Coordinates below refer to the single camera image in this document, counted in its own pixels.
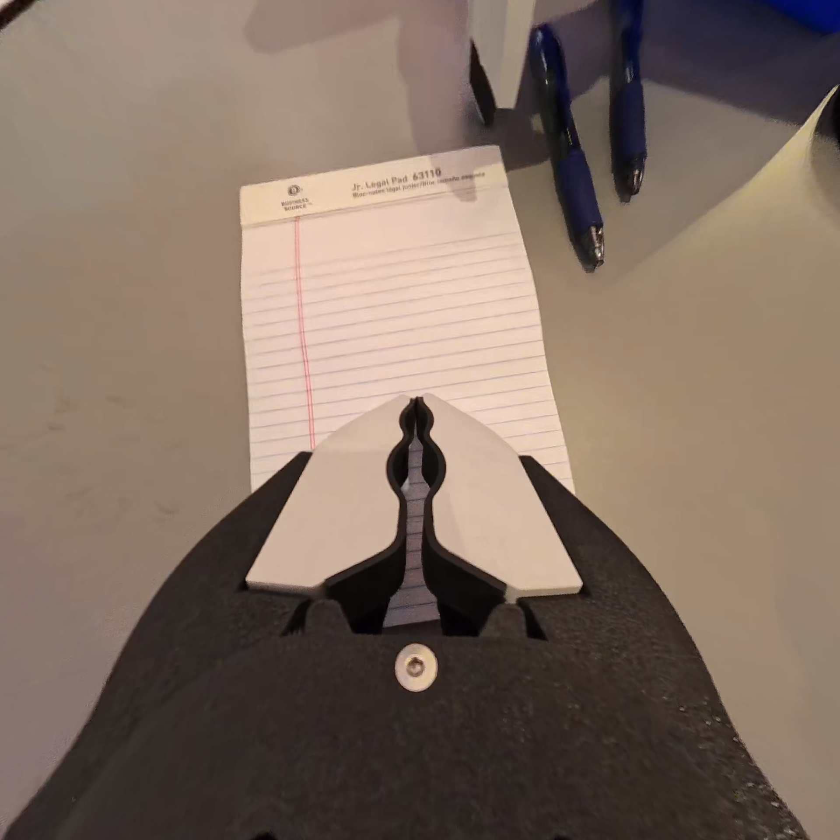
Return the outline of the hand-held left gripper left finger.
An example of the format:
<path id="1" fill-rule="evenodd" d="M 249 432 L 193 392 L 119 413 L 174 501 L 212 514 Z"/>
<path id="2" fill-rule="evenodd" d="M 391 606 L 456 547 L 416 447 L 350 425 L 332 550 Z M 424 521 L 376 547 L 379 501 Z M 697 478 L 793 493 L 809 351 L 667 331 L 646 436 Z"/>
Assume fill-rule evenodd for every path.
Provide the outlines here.
<path id="1" fill-rule="evenodd" d="M 336 602 L 354 633 L 382 633 L 406 571 L 403 484 L 415 403 L 393 397 L 315 447 L 247 572 L 247 590 Z"/>

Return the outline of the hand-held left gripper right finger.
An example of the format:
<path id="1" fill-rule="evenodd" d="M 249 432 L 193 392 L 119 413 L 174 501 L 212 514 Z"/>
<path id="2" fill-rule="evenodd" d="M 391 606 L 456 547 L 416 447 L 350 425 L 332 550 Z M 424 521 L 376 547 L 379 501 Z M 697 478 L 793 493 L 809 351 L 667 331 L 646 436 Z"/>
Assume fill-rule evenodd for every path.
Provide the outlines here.
<path id="1" fill-rule="evenodd" d="M 442 624 L 477 633 L 522 599 L 579 595 L 584 583 L 516 450 L 431 393 L 418 399 L 428 492 L 422 564 Z"/>

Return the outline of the blue retractable pen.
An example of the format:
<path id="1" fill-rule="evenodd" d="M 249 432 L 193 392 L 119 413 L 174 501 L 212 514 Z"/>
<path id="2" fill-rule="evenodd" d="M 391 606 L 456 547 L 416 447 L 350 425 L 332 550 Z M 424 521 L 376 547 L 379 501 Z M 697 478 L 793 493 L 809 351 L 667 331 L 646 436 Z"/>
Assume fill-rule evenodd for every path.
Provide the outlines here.
<path id="1" fill-rule="evenodd" d="M 605 259 L 603 220 L 572 113 L 564 51 L 548 24 L 530 34 L 528 68 L 570 241 L 583 267 L 592 271 Z"/>
<path id="2" fill-rule="evenodd" d="M 622 202 L 639 194 L 648 157 L 640 65 L 643 1 L 611 1 L 610 139 L 612 173 Z"/>

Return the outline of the white lined notepad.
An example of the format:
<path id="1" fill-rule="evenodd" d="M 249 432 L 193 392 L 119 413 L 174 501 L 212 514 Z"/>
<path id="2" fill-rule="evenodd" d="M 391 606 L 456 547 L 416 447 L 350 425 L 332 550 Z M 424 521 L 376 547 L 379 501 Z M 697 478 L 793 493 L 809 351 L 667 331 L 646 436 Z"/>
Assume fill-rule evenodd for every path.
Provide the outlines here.
<path id="1" fill-rule="evenodd" d="M 253 489 L 359 415 L 414 397 L 402 490 L 406 562 L 419 561 L 427 393 L 573 488 L 496 145 L 245 185 L 239 219 Z"/>

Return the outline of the blue plastic bin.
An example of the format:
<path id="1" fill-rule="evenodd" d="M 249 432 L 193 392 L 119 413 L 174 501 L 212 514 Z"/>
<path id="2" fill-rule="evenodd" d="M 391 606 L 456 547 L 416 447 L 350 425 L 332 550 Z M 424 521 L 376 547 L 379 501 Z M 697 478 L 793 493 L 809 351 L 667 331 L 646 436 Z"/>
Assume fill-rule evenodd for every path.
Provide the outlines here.
<path id="1" fill-rule="evenodd" d="M 839 32 L 839 1 L 757 1 L 819 35 Z"/>

